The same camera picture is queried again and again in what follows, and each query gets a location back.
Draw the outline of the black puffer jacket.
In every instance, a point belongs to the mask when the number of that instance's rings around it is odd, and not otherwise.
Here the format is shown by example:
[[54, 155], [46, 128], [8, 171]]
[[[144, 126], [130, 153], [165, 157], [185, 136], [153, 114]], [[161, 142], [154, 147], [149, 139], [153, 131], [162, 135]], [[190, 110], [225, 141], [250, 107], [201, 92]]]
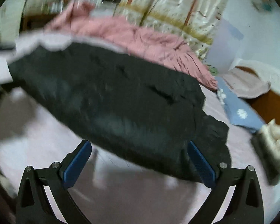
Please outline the black puffer jacket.
[[9, 64], [14, 81], [76, 135], [145, 168], [199, 181], [194, 142], [214, 164], [230, 164], [229, 128], [207, 115], [197, 79], [86, 43], [38, 46]]

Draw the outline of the dark folded garment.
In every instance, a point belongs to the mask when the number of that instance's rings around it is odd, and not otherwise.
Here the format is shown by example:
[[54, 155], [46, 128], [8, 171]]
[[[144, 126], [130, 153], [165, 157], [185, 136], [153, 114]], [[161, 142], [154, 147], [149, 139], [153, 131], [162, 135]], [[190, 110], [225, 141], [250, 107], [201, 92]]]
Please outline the dark folded garment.
[[260, 133], [255, 133], [250, 142], [262, 163], [268, 184], [271, 186], [277, 185], [280, 182], [280, 172], [277, 170], [276, 161], [265, 144], [264, 137]]

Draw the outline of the white drawer cabinet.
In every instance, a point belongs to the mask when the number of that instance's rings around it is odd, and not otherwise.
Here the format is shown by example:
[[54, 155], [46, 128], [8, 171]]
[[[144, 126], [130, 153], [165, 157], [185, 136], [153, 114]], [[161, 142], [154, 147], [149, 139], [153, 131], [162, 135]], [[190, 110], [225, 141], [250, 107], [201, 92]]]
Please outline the white drawer cabinet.
[[25, 3], [26, 0], [5, 0], [0, 7], [0, 44], [17, 39]]

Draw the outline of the cream folded garment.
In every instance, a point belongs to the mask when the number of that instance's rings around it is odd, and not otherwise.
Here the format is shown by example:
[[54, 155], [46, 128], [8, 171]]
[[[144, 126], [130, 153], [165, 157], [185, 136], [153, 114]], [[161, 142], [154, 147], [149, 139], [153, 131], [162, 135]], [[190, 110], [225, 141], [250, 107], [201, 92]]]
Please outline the cream folded garment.
[[262, 145], [274, 168], [280, 173], [280, 125], [272, 119], [259, 130]]

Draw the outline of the cluttered wooden desk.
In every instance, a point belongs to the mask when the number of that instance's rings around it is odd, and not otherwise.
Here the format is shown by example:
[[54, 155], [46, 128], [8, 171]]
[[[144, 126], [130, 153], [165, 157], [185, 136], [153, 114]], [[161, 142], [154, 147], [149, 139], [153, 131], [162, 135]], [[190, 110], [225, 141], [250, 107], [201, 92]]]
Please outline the cluttered wooden desk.
[[70, 0], [26, 0], [20, 22], [20, 32], [44, 27], [60, 14]]

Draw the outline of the blue floral pillow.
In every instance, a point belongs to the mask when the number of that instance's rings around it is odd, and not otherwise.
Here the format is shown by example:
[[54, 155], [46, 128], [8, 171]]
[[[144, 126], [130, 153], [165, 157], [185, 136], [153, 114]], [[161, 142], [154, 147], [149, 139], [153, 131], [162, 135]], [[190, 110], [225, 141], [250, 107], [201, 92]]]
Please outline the blue floral pillow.
[[232, 125], [241, 126], [251, 133], [256, 133], [266, 123], [258, 113], [244, 100], [233, 93], [224, 80], [216, 76], [218, 82], [217, 97]]

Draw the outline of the pink plaid duvet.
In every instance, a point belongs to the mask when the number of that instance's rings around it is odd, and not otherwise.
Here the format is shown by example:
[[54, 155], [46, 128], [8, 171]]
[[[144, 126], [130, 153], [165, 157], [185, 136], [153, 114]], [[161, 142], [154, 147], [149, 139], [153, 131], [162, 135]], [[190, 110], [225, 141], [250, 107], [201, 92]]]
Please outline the pink plaid duvet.
[[87, 1], [72, 1], [45, 30], [101, 38], [131, 55], [188, 74], [209, 90], [218, 89], [217, 80], [179, 36], [130, 24], [124, 17], [93, 17], [94, 9]]

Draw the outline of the beige pillow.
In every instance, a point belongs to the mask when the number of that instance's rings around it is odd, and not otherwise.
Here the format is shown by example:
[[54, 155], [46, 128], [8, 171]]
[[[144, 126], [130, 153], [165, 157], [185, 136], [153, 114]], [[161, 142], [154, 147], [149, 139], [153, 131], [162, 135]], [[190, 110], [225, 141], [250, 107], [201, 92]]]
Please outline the beige pillow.
[[255, 99], [271, 89], [269, 81], [262, 81], [257, 75], [237, 67], [220, 77], [238, 98]]

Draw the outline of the green patterned cloth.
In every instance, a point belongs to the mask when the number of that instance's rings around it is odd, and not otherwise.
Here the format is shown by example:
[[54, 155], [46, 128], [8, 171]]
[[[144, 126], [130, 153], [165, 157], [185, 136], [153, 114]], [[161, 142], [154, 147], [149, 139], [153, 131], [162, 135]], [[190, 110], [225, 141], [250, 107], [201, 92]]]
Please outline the green patterned cloth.
[[208, 67], [208, 71], [210, 72], [210, 74], [212, 76], [217, 76], [218, 75], [218, 69], [214, 66], [211, 66], [211, 65], [207, 65]]

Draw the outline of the tree print curtain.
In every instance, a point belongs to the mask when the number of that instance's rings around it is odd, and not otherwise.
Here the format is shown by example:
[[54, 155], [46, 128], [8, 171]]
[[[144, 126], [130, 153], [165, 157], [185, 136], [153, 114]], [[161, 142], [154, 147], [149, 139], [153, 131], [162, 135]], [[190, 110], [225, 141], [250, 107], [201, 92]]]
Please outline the tree print curtain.
[[228, 0], [121, 0], [114, 14], [130, 23], [182, 37], [204, 60]]

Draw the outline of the plush toy on shelf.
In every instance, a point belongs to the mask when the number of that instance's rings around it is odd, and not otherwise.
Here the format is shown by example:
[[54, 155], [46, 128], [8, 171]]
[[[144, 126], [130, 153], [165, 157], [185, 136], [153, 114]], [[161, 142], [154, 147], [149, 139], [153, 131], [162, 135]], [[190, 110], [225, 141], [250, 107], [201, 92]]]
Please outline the plush toy on shelf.
[[271, 0], [253, 1], [252, 4], [259, 12], [271, 12], [272, 11], [272, 1]]

